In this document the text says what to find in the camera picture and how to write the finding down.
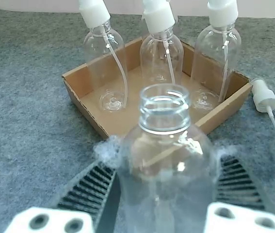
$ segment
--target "white fiber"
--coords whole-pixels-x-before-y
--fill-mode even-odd
[[[122,158],[119,156],[119,147],[122,139],[112,135],[106,141],[94,146],[95,157],[110,168],[119,168]]]
[[[240,149],[240,146],[236,145],[229,145],[229,146],[215,146],[214,150],[214,162],[213,165],[216,170],[216,176],[214,178],[214,182],[216,183],[221,175],[221,159],[228,157],[228,156],[234,156]]]

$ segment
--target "white wall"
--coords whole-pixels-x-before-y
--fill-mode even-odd
[[[171,0],[180,16],[207,15],[208,0]],[[141,14],[142,0],[105,0],[111,13]],[[238,0],[240,17],[275,18],[275,0]],[[0,0],[0,9],[37,12],[77,12],[78,0]]]

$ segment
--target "cardboard tray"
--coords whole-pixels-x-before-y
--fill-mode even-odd
[[[91,86],[91,74],[88,66],[91,64],[81,65],[65,74],[63,74],[64,84],[67,88],[72,102],[78,107],[85,118],[91,123],[95,130],[103,137],[110,135],[126,135],[134,126],[138,124],[139,118],[139,92],[142,89],[142,77],[140,69],[139,50],[142,40],[136,39],[126,44],[127,67],[128,67],[128,85],[129,100],[127,108],[117,113],[103,112],[98,108]],[[182,85],[190,90],[189,80],[192,69],[194,49],[183,43],[184,62]],[[104,61],[104,72],[113,73],[114,64],[111,62],[111,56],[98,58],[94,62]],[[210,90],[216,89],[216,77],[214,72],[218,65],[212,59],[204,57],[202,68],[207,77],[214,80],[209,82],[205,87]],[[205,116],[190,112],[193,123],[200,127],[206,134],[210,133],[217,126],[227,120],[231,115],[236,113],[246,100],[251,84],[249,79],[238,72],[234,72],[231,77],[226,100],[219,104]]]

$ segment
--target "gray felt surface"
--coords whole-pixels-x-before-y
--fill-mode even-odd
[[[140,16],[112,15],[126,42],[140,36]],[[179,36],[194,44],[206,17],[181,17]],[[275,19],[238,19],[238,69],[275,91]],[[82,64],[86,34],[79,14],[0,10],[0,232],[30,207],[47,206],[92,161],[98,134],[71,103],[61,74]],[[250,96],[210,134],[217,144],[244,145],[242,161],[275,205],[275,131]],[[120,209],[116,232],[121,227]]]

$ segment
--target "spray nozzle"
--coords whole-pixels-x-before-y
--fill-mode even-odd
[[[270,90],[263,79],[254,79],[253,85],[253,95],[254,103],[258,112],[266,113],[267,106],[270,106],[272,110],[275,109],[275,94]]]
[[[88,28],[96,28],[110,19],[103,0],[79,0],[79,10]]]
[[[239,15],[236,0],[209,0],[208,9],[210,24],[217,28],[234,23]]]
[[[163,32],[175,24],[171,5],[166,0],[143,0],[148,30],[151,34]]]
[[[234,0],[209,0],[209,5],[212,8],[221,9],[230,4],[232,1]]]
[[[143,0],[144,11],[153,12],[166,6],[166,0]]]

